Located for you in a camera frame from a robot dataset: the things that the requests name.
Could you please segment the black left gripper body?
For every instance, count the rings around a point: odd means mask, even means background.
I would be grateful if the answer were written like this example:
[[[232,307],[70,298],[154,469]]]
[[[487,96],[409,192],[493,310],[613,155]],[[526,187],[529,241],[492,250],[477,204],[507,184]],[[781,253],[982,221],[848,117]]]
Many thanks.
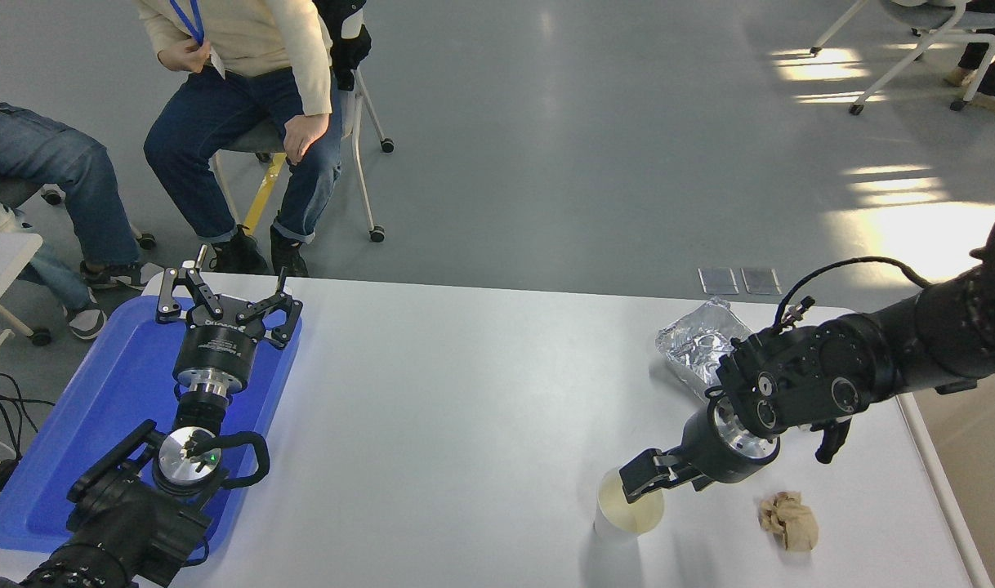
[[[263,338],[263,323],[247,325],[208,319],[189,323],[173,368],[173,377],[191,386],[195,376],[213,373],[229,386],[247,386],[257,346]]]

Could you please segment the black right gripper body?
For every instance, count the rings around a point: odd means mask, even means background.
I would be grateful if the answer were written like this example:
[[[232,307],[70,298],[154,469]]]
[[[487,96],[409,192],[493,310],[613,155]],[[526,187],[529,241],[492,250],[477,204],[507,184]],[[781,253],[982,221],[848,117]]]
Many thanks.
[[[780,454],[780,439],[744,428],[731,406],[709,406],[685,422],[680,456],[714,483],[740,483]]]

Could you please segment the person's left hand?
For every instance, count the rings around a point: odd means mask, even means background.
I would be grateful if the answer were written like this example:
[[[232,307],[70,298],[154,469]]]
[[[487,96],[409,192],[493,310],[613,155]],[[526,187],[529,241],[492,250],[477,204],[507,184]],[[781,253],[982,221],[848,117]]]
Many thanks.
[[[329,113],[292,116],[283,126],[283,149],[288,162],[298,165],[307,150],[326,134],[329,123]]]

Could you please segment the person's right hand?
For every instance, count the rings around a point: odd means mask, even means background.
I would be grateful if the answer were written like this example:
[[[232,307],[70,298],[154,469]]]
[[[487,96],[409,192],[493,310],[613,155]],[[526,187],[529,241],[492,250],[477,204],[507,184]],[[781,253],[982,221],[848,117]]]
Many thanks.
[[[157,59],[169,71],[199,74],[210,60],[211,48],[207,40],[199,43],[195,38],[187,38],[158,50]]]

